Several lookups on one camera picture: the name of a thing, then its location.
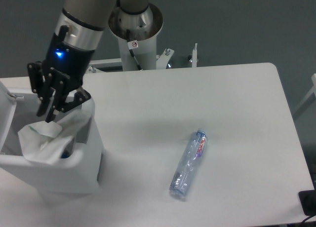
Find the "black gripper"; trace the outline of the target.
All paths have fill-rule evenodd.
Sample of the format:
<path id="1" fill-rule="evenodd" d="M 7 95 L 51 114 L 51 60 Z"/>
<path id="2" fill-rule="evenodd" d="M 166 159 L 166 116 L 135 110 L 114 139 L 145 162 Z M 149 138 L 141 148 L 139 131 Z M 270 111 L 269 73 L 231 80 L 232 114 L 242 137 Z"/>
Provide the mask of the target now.
<path id="1" fill-rule="evenodd" d="M 82 88 L 82 80 L 94 50 L 82 50 L 58 40 L 53 34 L 46 58 L 27 65 L 31 90 L 38 95 L 37 116 L 43 116 L 53 102 L 45 119 L 51 122 L 57 112 L 66 113 L 91 99 L 91 95 Z M 70 92 L 76 91 L 74 99 L 66 102 Z"/>

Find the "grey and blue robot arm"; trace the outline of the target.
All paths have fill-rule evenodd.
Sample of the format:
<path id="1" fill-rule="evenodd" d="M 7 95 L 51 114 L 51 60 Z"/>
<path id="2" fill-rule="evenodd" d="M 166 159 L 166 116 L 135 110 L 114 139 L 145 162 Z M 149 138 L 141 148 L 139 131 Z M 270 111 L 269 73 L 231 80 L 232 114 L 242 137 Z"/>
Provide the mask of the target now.
<path id="1" fill-rule="evenodd" d="M 40 101 L 37 116 L 51 122 L 88 101 L 83 76 L 116 5 L 136 14 L 149 0 L 66 0 L 43 61 L 27 65 L 31 89 Z"/>

